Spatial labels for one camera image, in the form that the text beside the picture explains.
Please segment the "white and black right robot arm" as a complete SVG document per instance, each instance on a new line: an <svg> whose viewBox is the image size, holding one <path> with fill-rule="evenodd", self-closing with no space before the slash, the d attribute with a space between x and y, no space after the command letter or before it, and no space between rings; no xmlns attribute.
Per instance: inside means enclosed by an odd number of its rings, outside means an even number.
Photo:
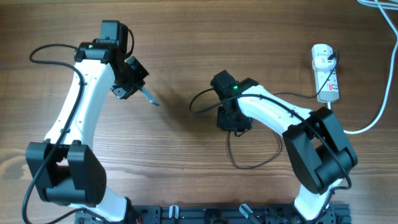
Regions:
<svg viewBox="0 0 398 224"><path fill-rule="evenodd" d="M220 99L217 125L239 137L258 120L284 141L294 173L301 183L294 201L306 221L318 221L331 196L348 179L358 157L332 110L313 111L269 93L257 81L239 82L226 70L210 82Z"/></svg>

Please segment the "blue Galaxy smartphone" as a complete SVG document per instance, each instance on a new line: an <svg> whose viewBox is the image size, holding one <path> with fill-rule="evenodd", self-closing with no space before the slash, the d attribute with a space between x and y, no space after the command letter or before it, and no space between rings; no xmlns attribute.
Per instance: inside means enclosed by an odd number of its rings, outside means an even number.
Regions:
<svg viewBox="0 0 398 224"><path fill-rule="evenodd" d="M160 103L156 100L156 98L150 93L148 89L146 89L144 86L140 89L141 93L148 99L148 101L155 105L159 106Z"/></svg>

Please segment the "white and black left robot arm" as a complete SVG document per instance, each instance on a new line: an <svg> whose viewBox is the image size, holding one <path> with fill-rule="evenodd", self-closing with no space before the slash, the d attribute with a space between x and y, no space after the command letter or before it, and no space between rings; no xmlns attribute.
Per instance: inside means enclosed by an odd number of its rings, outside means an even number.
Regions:
<svg viewBox="0 0 398 224"><path fill-rule="evenodd" d="M93 138L106 96L125 100L147 94L148 71L132 55L134 36L119 21L104 20L100 36L75 48L73 81L61 112L42 142L28 145L32 175L27 189L44 202L87 213L99 223L140 223L127 197L107 185L106 171L93 153Z"/></svg>

